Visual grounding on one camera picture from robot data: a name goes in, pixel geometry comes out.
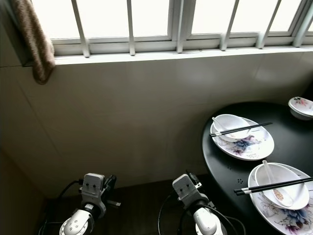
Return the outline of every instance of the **windowsill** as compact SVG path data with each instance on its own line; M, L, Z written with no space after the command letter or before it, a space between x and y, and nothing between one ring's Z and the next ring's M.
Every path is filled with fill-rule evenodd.
M292 47L292 46L265 47L263 49L257 49L255 47L240 47L240 48L228 48L226 51L221 51L219 49L186 50L181 54L178 54L175 51L138 52L136 53L135 56L131 56L129 55L129 53L93 54L89 58L85 58L83 55L67 55L67 56L56 56L55 63L56 65L72 65L72 64L173 60L173 59L201 58L215 56L308 52L308 51L313 51L312 45L307 46L304 45L302 47Z

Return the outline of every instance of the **brown curtain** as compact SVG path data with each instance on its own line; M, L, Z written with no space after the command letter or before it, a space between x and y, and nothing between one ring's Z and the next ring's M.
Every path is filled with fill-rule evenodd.
M45 36L31 0L12 0L12 3L34 60L34 79L41 85L45 84L55 67L52 42Z

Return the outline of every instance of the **white plate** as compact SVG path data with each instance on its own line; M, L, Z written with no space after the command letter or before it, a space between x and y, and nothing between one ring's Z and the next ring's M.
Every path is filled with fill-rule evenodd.
M249 125L256 125L258 123L244 118ZM217 132L213 124L210 132ZM274 150L274 140L270 133L262 126L252 128L251 134L245 139L238 142L228 142L216 136L212 138L213 142L226 154L246 161L256 161L266 158Z
M306 173L291 167L280 164L296 173L301 179L309 177ZM256 166L249 175L248 187L257 186L254 173ZM271 202L261 192L250 194L250 198L261 216L276 230L286 235L313 235L313 182L305 183L309 193L310 200L306 207L301 210L292 211L280 209L271 204Z

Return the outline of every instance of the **table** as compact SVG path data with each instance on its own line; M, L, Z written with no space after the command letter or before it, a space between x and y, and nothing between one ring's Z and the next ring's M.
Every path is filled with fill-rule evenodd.
M274 124L265 128L272 135L275 148L266 160L293 166L313 176L313 121L296 119L288 106L261 102L233 104L222 108L213 117L219 114L234 114L257 123L272 121ZM210 117L203 130L202 152L218 190L214 193L225 197L225 203L238 212L238 217L253 234L280 234L260 216L249 196L236 196L233 192L236 188L247 187L250 172L262 160L243 161L222 152L209 136L211 124Z

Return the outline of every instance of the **floor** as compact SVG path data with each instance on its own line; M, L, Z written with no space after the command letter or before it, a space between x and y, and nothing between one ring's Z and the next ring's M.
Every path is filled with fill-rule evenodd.
M204 185L203 188L208 186L207 176L200 176L199 179ZM108 207L106 215L96 221L91 234L157 235L158 212L164 199L172 190L172 181L170 180L115 189L110 199L121 202L121 207L118 209ZM57 213L54 221L64 221L69 218L80 202L80 196L62 199L59 206L55 207ZM227 214L226 209L218 209ZM183 206L177 201L177 198L168 201L161 218L163 235L176 234L182 211ZM183 234L196 235L195 223L191 216L185 218L183 225ZM58 235L59 227L60 225L49 225L45 235Z

